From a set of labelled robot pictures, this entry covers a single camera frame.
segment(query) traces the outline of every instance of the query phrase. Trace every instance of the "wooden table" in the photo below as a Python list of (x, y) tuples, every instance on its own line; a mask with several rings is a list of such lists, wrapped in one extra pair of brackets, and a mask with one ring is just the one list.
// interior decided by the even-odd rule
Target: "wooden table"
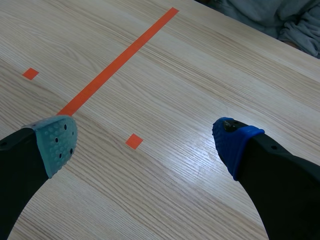
[(0, 138), (57, 114), (171, 7), (73, 115), (75, 155), (9, 239), (267, 239), (217, 155), (211, 128), (223, 116), (320, 164), (319, 60), (192, 0), (2, 0)]

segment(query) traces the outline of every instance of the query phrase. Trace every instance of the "person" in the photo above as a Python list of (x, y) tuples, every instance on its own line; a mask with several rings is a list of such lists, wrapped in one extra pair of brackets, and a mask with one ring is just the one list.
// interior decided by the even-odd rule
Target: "person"
[(320, 59), (320, 0), (196, 0)]

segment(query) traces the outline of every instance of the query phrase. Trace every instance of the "orange tape square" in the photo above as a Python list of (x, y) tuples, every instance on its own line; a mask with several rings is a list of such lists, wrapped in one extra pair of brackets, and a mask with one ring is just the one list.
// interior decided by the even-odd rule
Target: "orange tape square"
[(24, 74), (22, 74), (22, 76), (26, 77), (29, 80), (32, 80), (35, 78), (35, 76), (38, 75), (38, 73), (38, 71), (30, 67)]
[(143, 139), (138, 137), (135, 134), (132, 134), (129, 139), (125, 142), (130, 148), (137, 149), (139, 145), (142, 143)]

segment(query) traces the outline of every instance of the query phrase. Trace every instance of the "gray sleeve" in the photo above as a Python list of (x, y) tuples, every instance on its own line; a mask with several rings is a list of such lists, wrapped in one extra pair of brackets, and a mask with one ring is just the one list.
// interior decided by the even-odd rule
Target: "gray sleeve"
[(320, 59), (320, 4), (305, 12), (298, 23), (287, 21), (278, 39), (292, 42), (300, 50)]

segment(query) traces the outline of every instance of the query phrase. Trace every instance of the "orange tape strip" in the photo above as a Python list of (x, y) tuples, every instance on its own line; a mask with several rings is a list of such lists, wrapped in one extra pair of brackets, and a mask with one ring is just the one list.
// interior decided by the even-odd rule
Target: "orange tape strip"
[(171, 8), (158, 21), (156, 21), (144, 34), (135, 40), (123, 53), (121, 53), (109, 66), (96, 76), (81, 92), (79, 92), (58, 115), (72, 116), (101, 86), (112, 77), (140, 48), (143, 47), (166, 23), (168, 23), (178, 10)]
[(22, 74), (22, 76), (24, 76), (25, 78), (27, 78), (29, 80), (32, 80), (38, 75), (38, 73), (39, 73), (38, 71), (36, 71), (30, 67), (27, 71), (25, 71), (24, 74)]
[(142, 143), (143, 139), (135, 134), (132, 134), (129, 139), (125, 142), (130, 148), (137, 149)]

